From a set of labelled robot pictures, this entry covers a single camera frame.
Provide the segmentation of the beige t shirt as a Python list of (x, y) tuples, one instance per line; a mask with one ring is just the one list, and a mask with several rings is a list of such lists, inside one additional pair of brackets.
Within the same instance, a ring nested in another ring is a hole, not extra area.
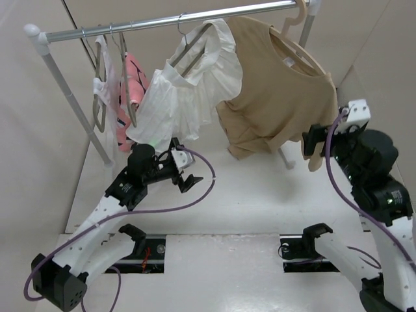
[(299, 142), (312, 125), (330, 125), (337, 96), (330, 73), (273, 26), (246, 16), (229, 18), (242, 66), (240, 94), (216, 107), (228, 150), (241, 160)]

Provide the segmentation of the beige wooden hanger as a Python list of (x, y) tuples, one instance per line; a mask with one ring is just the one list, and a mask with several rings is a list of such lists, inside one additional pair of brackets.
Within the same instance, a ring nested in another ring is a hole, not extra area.
[[(319, 75), (325, 75), (326, 72), (322, 66), (305, 50), (313, 22), (321, 6), (321, 1), (311, 0), (308, 5), (304, 0), (295, 0), (294, 2), (298, 8), (298, 15), (296, 17), (285, 18), (281, 31), (276, 30), (274, 27), (270, 27), (269, 33), (272, 36), (279, 38), (286, 46), (293, 49), (300, 58), (305, 59)], [(303, 23), (302, 33), (299, 42), (295, 43), (288, 37), (289, 29), (290, 27), (297, 26), (301, 23)]]

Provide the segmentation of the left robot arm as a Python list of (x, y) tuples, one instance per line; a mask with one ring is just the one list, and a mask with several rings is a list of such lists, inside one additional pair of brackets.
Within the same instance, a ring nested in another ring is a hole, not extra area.
[(141, 256), (146, 234), (125, 224), (124, 218), (141, 213), (137, 205), (148, 195), (150, 185), (169, 180), (186, 193), (202, 181), (192, 174), (183, 177), (198, 156), (177, 138), (160, 153), (149, 144), (133, 146), (126, 166), (72, 236), (50, 254), (39, 253), (32, 260), (23, 288), (25, 299), (34, 299), (29, 295), (32, 286), (37, 300), (47, 300), (60, 311), (73, 311), (100, 274), (124, 257)]

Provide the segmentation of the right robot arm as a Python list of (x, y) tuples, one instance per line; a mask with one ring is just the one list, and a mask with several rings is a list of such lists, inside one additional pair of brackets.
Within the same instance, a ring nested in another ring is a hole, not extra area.
[(300, 247), (309, 256), (322, 256), (355, 287), (365, 311), (415, 310), (415, 213), (405, 186), (391, 174), (398, 150), (385, 133), (353, 125), (312, 125), (303, 133), (310, 155), (324, 144), (330, 182), (333, 157), (352, 186), (353, 200), (345, 202), (368, 221), (380, 268), (365, 268), (363, 261), (343, 244), (328, 225), (303, 230)]

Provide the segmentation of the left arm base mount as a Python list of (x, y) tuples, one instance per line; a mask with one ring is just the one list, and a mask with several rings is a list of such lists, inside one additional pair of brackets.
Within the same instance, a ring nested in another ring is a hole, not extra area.
[(166, 235), (148, 235), (132, 224), (125, 224), (118, 233), (129, 237), (134, 246), (130, 253), (117, 260), (112, 267), (122, 274), (162, 274), (166, 254)]

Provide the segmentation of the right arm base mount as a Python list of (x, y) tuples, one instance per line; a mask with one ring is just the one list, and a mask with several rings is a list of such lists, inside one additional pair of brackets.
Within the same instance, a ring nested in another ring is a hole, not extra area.
[(283, 261), (284, 273), (339, 272), (315, 249), (315, 239), (333, 230), (324, 223), (306, 227), (301, 234), (279, 236), (278, 254)]

